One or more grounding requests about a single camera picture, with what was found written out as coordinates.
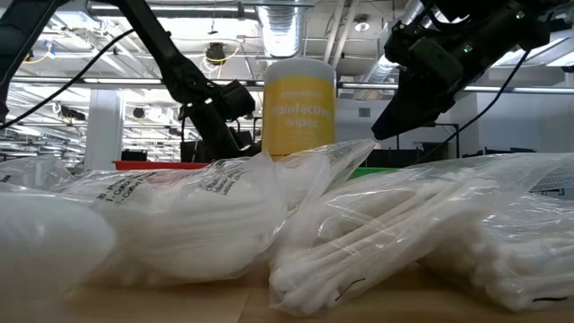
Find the long ceiling light bar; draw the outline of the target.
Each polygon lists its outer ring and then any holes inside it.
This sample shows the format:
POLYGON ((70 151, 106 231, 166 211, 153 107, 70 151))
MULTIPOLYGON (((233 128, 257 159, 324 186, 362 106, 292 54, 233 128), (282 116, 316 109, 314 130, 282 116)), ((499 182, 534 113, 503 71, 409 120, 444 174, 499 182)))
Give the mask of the long ceiling light bar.
MULTIPOLYGON (((397 83, 338 83, 339 89, 347 90, 397 90, 397 83)), ((500 87, 495 86, 467 86, 464 92, 498 92, 500 87)), ((504 92, 515 94, 551 94, 574 95, 574 88, 561 87, 506 87, 504 92)))
MULTIPOLYGON (((63 85, 71 81, 69 77, 49 77, 49 76, 15 76, 11 83, 43 84, 43 85, 63 85)), ((117 85, 135 87, 163 86, 162 79, 153 78, 92 78, 82 77, 74 83, 74 86, 84 85, 117 85)))

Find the silver round air duct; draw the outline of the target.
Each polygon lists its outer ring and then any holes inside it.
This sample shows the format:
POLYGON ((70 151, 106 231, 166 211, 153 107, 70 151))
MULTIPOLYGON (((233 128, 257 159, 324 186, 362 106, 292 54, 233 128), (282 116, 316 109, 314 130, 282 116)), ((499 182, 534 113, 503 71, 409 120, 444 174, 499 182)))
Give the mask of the silver round air duct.
POLYGON ((299 0, 270 0, 256 7, 264 49, 270 57, 296 57, 301 48, 305 9, 299 0))

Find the clear bag of white cotton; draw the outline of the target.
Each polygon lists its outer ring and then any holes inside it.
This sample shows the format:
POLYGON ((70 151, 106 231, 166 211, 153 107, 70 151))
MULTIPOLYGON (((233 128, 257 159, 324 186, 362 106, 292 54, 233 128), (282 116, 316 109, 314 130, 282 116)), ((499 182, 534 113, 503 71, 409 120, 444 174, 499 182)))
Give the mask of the clear bag of white cotton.
POLYGON ((356 139, 293 153, 277 161, 278 179, 294 213, 308 202, 343 184, 366 161, 376 143, 356 139))

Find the white building column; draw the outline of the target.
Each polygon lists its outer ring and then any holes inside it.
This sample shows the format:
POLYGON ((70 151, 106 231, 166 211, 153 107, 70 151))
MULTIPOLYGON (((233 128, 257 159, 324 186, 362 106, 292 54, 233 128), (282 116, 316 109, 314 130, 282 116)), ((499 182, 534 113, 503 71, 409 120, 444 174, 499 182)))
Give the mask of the white building column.
POLYGON ((115 170, 122 153, 126 105, 121 90, 91 90, 84 168, 115 170))

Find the black metal stand frame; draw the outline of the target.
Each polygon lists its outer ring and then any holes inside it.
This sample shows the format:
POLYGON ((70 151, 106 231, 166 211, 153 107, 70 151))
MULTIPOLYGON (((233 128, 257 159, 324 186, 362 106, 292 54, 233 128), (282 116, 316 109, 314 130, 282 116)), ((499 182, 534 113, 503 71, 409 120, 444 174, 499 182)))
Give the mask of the black metal stand frame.
POLYGON ((430 122, 395 138, 396 149, 414 151, 416 163, 459 158, 460 125, 452 122, 430 122))

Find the red plastic basket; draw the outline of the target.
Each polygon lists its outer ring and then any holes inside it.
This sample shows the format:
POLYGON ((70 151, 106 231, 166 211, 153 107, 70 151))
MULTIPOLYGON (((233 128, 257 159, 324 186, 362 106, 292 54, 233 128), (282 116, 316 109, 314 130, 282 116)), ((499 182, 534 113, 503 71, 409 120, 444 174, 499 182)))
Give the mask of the red plastic basket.
POLYGON ((207 163, 164 161, 113 161, 117 170, 197 170, 207 163))

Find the black computer monitor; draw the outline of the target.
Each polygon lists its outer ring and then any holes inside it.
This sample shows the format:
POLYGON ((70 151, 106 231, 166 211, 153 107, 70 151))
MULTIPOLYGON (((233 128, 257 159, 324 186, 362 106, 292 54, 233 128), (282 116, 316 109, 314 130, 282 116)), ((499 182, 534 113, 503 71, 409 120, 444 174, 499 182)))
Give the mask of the black computer monitor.
POLYGON ((213 159, 203 141, 184 141, 180 143, 182 162, 208 163, 213 159))

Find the green plastic basket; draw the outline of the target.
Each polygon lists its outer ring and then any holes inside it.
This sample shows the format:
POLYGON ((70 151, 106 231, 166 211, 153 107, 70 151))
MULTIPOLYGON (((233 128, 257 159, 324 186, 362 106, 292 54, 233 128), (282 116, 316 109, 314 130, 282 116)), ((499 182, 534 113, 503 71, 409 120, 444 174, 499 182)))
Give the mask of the green plastic basket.
POLYGON ((370 174, 377 174, 377 173, 388 173, 395 171, 395 168, 377 168, 377 167, 359 167, 354 170, 349 176, 348 180, 356 179, 362 176, 367 176, 370 174))

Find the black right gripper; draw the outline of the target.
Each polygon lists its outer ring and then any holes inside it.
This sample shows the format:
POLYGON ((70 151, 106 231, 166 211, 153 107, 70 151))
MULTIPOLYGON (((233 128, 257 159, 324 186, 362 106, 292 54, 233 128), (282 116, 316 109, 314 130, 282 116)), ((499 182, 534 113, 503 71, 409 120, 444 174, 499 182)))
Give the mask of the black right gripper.
POLYGON ((458 22, 436 17, 393 22, 385 57, 403 70, 396 95, 371 127, 376 139, 385 140, 432 123, 455 105, 465 68, 454 50, 473 24, 471 17, 458 22))

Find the clear bag of cotton swabs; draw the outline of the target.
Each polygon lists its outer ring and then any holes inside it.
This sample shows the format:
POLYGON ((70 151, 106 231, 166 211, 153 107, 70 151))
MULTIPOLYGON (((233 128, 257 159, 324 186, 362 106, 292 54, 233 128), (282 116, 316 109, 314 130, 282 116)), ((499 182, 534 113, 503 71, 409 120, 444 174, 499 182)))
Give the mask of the clear bag of cotton swabs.
POLYGON ((419 263, 514 312, 574 302, 574 200, 522 196, 419 263))
POLYGON ((269 276, 273 308, 336 308, 518 200, 574 153, 434 161, 350 180, 295 215, 269 276))

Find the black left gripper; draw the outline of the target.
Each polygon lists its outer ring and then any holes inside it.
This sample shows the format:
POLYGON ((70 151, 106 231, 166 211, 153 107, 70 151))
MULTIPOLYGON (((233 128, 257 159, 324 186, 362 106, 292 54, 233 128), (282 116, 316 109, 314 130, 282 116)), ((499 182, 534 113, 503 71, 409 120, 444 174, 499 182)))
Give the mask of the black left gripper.
POLYGON ((225 102, 204 101, 186 105, 186 118, 190 119, 215 160, 251 157, 262 151, 260 143, 227 126, 229 120, 242 116, 245 116, 243 111, 225 102))

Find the yellow disinfecting wipes canister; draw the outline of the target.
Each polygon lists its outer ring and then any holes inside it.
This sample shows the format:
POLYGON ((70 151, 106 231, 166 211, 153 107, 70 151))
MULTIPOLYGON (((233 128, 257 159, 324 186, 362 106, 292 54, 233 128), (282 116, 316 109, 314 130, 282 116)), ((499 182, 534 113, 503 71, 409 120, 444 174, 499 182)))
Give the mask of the yellow disinfecting wipes canister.
POLYGON ((295 57, 265 70, 262 150, 280 160, 335 142, 336 73, 320 60, 295 57))

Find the silver slanted air duct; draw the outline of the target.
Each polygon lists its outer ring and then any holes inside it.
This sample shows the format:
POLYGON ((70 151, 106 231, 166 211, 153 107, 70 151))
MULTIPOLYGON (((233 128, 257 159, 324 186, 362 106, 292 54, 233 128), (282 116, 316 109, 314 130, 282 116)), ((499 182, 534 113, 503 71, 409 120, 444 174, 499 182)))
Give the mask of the silver slanted air duct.
POLYGON ((401 16, 390 22, 386 22, 378 38, 378 59, 371 69, 362 77, 362 83, 383 83, 390 73, 397 67, 397 63, 389 61, 385 54, 385 45, 389 40, 392 29, 401 22, 409 24, 423 10, 424 4, 421 0, 409 0, 401 16))

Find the clear vanity pack bag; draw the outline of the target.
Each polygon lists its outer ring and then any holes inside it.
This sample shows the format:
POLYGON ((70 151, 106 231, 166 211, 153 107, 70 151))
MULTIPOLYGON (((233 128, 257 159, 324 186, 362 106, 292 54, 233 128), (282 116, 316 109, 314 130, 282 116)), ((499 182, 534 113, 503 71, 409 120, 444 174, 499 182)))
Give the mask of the clear vanity pack bag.
POLYGON ((94 279, 123 286, 240 276, 288 215, 279 166, 265 153, 201 170, 129 171, 93 208, 117 233, 94 279))
POLYGON ((0 323, 59 323, 75 287, 143 287, 153 272, 128 247, 126 214, 149 171, 74 175, 54 156, 0 161, 0 323))

